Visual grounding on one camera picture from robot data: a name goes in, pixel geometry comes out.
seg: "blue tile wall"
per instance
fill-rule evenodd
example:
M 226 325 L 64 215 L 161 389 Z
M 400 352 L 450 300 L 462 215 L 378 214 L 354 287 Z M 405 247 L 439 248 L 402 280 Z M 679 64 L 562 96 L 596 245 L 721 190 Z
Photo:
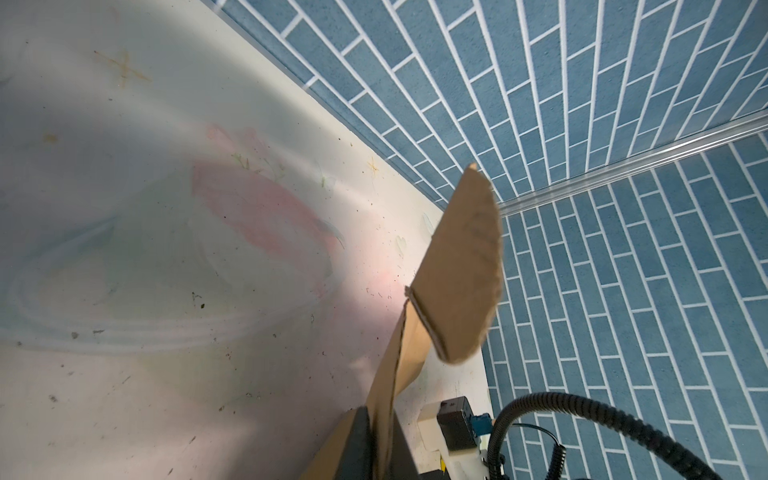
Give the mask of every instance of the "blue tile wall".
M 440 207 L 497 201 L 761 110 L 764 0 L 219 0 Z
M 502 219 L 507 294 L 482 350 L 494 414 L 529 392 L 580 393 L 671 434 L 723 478 L 765 478 L 766 203 L 763 132 Z M 533 419 L 567 445 L 564 478 L 678 478 L 614 432 Z M 538 434 L 505 448 L 511 477 L 543 478 Z

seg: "cardboard piece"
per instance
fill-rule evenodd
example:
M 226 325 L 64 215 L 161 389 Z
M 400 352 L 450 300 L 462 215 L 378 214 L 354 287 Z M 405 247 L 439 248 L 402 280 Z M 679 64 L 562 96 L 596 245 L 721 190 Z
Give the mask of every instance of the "cardboard piece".
M 419 376 L 430 344 L 446 363 L 466 360 L 482 344 L 501 294 L 501 235 L 491 184 L 471 165 L 406 288 L 408 299 L 366 400 L 375 480 L 386 480 L 392 457 L 395 396 Z M 302 480 L 334 478 L 354 412 L 342 418 Z

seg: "brown cardboard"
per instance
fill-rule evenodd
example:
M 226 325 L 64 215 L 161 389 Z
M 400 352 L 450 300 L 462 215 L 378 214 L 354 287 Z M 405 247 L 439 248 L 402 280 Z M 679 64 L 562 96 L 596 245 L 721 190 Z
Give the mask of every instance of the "brown cardboard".
M 429 345 L 459 363 L 482 344 L 501 293 L 501 223 L 491 184 L 472 165 L 456 186 L 373 379 L 366 406 L 375 439 L 373 478 L 385 480 L 392 456 L 393 403 L 421 372 Z M 330 480 L 352 425 L 348 412 L 302 479 Z

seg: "wall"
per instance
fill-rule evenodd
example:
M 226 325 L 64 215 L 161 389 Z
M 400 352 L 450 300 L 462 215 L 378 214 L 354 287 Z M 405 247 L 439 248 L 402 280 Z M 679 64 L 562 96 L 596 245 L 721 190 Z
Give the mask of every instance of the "wall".
M 442 212 L 236 29 L 0 2 L 3 480 L 297 478 L 364 401 Z
M 671 434 L 723 478 L 768 468 L 768 151 L 758 134 L 504 219 L 505 298 L 484 346 L 494 412 L 567 391 Z M 566 415 L 568 477 L 679 478 Z M 517 479 L 551 442 L 509 436 Z
M 763 0 L 220 0 L 440 207 L 499 201 L 768 103 Z

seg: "folded cardboard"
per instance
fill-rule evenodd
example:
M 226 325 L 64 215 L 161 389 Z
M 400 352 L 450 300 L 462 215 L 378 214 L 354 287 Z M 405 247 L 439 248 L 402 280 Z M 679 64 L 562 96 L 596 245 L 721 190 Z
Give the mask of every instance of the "folded cardboard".
M 429 347 L 460 363 L 482 344 L 501 293 L 502 238 L 491 184 L 468 167 L 445 209 L 373 379 L 366 407 L 374 438 L 373 478 L 386 480 L 395 397 L 419 376 Z M 332 480 L 352 428 L 350 410 L 302 480 Z

